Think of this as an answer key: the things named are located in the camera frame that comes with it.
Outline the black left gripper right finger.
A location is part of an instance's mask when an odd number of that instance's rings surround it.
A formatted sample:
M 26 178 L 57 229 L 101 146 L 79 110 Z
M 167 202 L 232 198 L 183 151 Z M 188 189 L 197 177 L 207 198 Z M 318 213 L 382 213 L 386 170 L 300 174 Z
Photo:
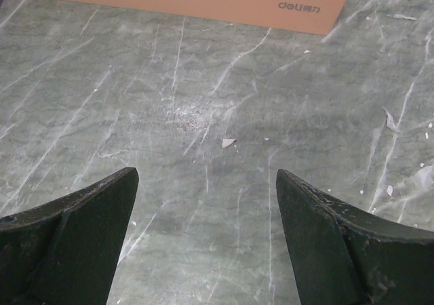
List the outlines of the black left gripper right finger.
M 341 201 L 289 171 L 276 177 L 302 304 L 432 304 L 433 233 Z

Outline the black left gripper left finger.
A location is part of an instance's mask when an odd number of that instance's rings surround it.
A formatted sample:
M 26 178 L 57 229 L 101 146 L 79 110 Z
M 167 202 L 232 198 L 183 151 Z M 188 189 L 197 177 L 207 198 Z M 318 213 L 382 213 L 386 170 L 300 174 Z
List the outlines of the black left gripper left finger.
M 125 167 L 1 218 L 2 304 L 106 304 L 139 176 Z

